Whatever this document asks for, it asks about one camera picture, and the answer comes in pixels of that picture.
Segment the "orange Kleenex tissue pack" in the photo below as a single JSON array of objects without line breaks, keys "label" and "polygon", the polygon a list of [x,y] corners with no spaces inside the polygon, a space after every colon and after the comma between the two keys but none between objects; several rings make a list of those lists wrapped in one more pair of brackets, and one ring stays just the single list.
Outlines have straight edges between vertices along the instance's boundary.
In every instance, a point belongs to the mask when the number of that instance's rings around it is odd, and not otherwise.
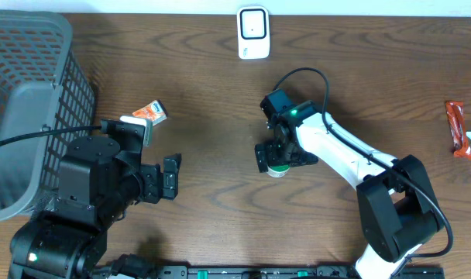
[{"label": "orange Kleenex tissue pack", "polygon": [[160,100],[154,100],[148,105],[136,110],[133,114],[136,118],[150,120],[153,126],[167,119],[167,111]]}]

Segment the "orange chocolate bar wrapper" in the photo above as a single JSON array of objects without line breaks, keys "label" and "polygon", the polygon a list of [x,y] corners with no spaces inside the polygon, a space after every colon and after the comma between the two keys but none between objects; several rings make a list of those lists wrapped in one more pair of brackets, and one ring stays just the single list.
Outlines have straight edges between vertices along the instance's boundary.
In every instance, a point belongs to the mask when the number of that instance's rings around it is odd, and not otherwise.
[{"label": "orange chocolate bar wrapper", "polygon": [[471,160],[471,146],[466,135],[463,103],[447,101],[445,110],[453,141],[453,156]]}]

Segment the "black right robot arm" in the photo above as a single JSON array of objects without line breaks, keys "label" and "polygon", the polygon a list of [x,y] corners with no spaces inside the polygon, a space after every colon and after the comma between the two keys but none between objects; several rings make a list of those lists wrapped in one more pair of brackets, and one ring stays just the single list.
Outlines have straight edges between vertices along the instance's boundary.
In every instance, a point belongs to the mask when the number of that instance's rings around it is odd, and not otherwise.
[{"label": "black right robot arm", "polygon": [[394,278],[418,249],[448,229],[423,163],[383,153],[343,129],[323,108],[265,98],[260,108],[273,138],[255,146],[261,173],[279,177],[322,160],[355,190],[368,245],[354,268],[360,278]]}]

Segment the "green cap bottle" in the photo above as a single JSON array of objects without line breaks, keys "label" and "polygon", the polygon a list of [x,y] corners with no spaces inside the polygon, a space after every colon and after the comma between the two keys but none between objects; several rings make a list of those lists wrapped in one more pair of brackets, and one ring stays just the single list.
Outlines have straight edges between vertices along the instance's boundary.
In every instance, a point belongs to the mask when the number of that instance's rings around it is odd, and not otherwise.
[{"label": "green cap bottle", "polygon": [[288,165],[268,167],[267,174],[271,177],[283,177],[290,170]]}]

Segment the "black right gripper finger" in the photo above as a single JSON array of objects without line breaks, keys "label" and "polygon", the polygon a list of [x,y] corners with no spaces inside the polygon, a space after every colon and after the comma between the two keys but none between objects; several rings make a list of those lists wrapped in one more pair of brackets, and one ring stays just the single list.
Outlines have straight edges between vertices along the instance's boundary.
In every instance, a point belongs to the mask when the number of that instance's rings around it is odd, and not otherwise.
[{"label": "black right gripper finger", "polygon": [[268,171],[266,145],[264,143],[256,144],[254,151],[259,172],[266,173]]},{"label": "black right gripper finger", "polygon": [[319,161],[318,157],[309,152],[296,152],[291,154],[291,167],[301,167],[316,164]]}]

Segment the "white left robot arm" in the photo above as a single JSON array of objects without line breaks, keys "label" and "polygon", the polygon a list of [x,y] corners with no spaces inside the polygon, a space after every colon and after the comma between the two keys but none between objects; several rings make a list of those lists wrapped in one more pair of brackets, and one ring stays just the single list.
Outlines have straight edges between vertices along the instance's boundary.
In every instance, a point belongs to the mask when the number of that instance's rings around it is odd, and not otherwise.
[{"label": "white left robot arm", "polygon": [[27,222],[12,238],[10,278],[90,278],[107,250],[109,228],[129,206],[178,194],[182,156],[143,164],[138,136],[74,140],[60,163],[55,209]]}]

